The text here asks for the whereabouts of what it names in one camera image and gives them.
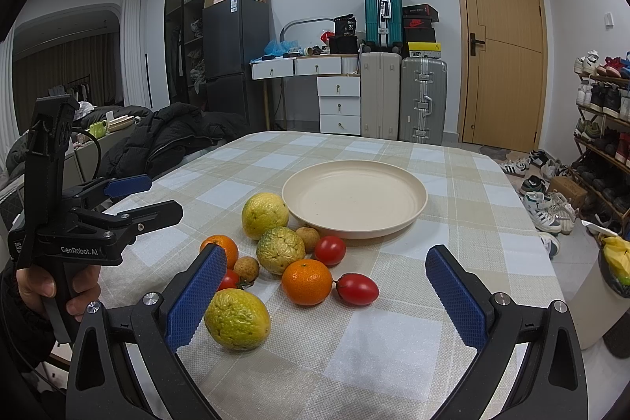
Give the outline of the person's left hand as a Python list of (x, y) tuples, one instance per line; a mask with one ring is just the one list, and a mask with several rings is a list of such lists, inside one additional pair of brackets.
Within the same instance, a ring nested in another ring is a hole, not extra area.
[[(89, 265), (72, 279), (76, 296), (67, 302), (66, 310), (78, 322), (82, 320), (87, 305), (99, 298), (99, 274), (99, 266)], [(43, 313), (43, 299), (54, 298), (57, 293), (52, 276), (42, 268), (21, 268), (16, 272), (16, 278), (24, 304), (34, 311)]]

